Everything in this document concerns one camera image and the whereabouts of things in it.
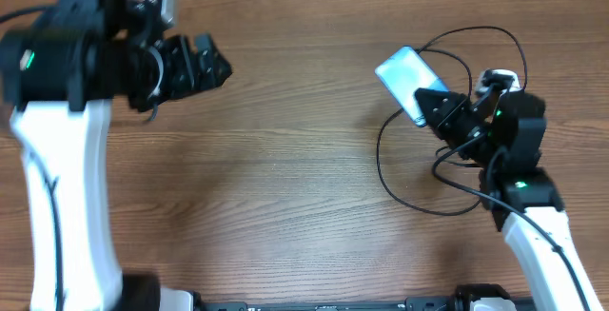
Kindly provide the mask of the Galaxy S24+ smartphone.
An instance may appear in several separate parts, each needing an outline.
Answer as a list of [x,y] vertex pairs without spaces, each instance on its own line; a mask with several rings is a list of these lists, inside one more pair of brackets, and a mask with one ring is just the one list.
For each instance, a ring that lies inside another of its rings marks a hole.
[[442,79],[411,47],[396,51],[375,68],[375,74],[418,127],[426,126],[426,121],[415,98],[416,90],[448,91]]

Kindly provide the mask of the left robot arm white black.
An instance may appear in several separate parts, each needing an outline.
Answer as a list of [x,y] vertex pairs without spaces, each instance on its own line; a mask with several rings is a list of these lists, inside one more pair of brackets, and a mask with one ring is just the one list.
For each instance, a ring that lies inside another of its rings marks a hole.
[[1,40],[3,97],[22,148],[33,310],[184,310],[199,294],[124,273],[111,238],[107,139],[113,99],[150,116],[231,75],[208,34],[166,37],[173,0],[56,0]]

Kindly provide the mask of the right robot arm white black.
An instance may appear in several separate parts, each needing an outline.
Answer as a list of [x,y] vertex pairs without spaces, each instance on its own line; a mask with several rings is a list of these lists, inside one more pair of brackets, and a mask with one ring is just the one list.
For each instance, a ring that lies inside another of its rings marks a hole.
[[583,267],[565,204],[539,165],[546,130],[544,101],[522,89],[489,88],[479,102],[451,91],[414,94],[427,125],[452,154],[481,168],[478,189],[442,183],[477,196],[514,253],[539,310],[600,310]]

